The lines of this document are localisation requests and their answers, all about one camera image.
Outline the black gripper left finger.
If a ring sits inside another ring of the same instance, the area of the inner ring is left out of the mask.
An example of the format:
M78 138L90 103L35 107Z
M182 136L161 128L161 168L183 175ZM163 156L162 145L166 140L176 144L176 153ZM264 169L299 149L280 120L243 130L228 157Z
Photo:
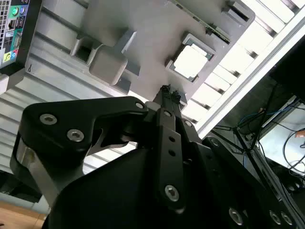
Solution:
M181 139L174 92L164 85L147 103L125 96L29 105L22 113L10 167L17 179L39 190L52 209L69 184L141 143Z

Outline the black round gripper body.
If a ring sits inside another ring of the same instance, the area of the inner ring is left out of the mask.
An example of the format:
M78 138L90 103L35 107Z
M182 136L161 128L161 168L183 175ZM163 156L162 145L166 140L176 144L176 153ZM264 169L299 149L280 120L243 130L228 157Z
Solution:
M45 229L210 229L226 227L216 200L217 158L227 149L179 138L146 141L69 184Z

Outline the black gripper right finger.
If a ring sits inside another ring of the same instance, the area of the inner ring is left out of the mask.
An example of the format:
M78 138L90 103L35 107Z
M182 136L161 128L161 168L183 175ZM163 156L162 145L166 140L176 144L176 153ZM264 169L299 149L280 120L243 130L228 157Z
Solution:
M172 95L186 161L187 224L197 229L297 229L295 204L256 149L246 149L249 171L215 137L201 139L182 118Z

